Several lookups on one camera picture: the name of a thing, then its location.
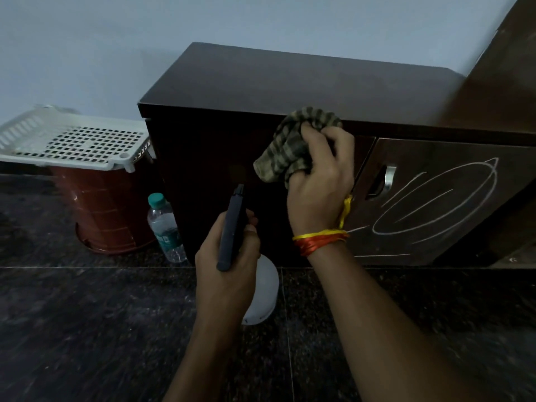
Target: bottle label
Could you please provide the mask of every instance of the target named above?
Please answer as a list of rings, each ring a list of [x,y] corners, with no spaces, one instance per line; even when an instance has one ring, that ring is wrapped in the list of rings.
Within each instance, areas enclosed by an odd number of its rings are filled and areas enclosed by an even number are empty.
[[[178,235],[178,231],[164,232],[163,234],[155,234],[160,248],[167,252],[182,245],[182,240]]]

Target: wooden cabinet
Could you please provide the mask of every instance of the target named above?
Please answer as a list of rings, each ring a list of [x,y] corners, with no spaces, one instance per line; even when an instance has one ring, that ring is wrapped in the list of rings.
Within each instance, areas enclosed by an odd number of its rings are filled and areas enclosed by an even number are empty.
[[[354,188],[348,247],[426,265],[536,175],[536,148],[379,138]]]
[[[283,183],[253,171],[293,110],[321,107],[356,137],[346,228],[364,264],[426,265],[536,176],[536,135],[437,126],[463,77],[446,68],[194,43],[139,102],[193,257],[237,183],[261,251],[298,266]]]

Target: white wall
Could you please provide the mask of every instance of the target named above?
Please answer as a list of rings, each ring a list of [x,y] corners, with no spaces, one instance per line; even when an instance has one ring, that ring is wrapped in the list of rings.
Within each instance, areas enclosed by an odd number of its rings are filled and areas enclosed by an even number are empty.
[[[516,0],[0,0],[0,123],[36,103],[139,118],[192,41],[468,74]]]

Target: water bottle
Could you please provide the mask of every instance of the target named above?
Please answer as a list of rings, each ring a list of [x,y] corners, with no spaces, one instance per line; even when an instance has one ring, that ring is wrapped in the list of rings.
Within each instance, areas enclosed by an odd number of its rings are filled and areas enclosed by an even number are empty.
[[[175,264],[188,263],[169,202],[163,194],[153,193],[149,195],[149,205],[151,206],[147,215],[149,226],[168,261]]]

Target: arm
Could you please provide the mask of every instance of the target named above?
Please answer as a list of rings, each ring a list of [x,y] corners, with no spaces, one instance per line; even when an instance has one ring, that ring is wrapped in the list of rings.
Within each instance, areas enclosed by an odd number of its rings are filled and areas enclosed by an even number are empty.
[[[341,128],[302,136],[313,160],[310,175],[292,175],[287,198],[295,235],[336,227],[353,187],[354,141]],[[326,138],[335,142],[335,157]],[[322,283],[352,376],[366,402],[483,400],[434,349],[354,259],[344,243],[328,244],[308,257]]]
[[[255,229],[258,220],[247,212],[244,241],[228,272],[216,269],[225,213],[196,254],[196,321],[163,402],[218,399],[234,338],[255,293],[260,240]]]

